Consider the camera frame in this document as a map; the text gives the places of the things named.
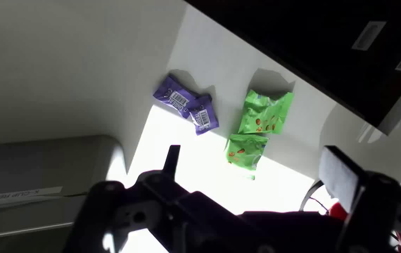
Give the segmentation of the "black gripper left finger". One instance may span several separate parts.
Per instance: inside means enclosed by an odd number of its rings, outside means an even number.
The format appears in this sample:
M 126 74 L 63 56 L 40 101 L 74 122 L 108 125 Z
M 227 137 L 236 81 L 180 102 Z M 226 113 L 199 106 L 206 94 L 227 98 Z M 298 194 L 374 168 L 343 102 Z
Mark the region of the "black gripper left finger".
M 168 182 L 174 181 L 180 149 L 181 149 L 180 144 L 171 144 L 168 147 L 168 151 L 167 151 L 167 156 L 163 164 L 163 175 L 164 175 L 164 179 Z

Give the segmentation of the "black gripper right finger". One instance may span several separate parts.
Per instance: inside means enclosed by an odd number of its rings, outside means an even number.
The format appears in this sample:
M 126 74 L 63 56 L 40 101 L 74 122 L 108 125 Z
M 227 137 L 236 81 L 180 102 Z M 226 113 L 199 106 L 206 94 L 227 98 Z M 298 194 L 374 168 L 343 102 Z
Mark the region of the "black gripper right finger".
M 350 210 L 364 170 L 337 146 L 324 146 L 319 161 L 319 179 L 326 191 Z

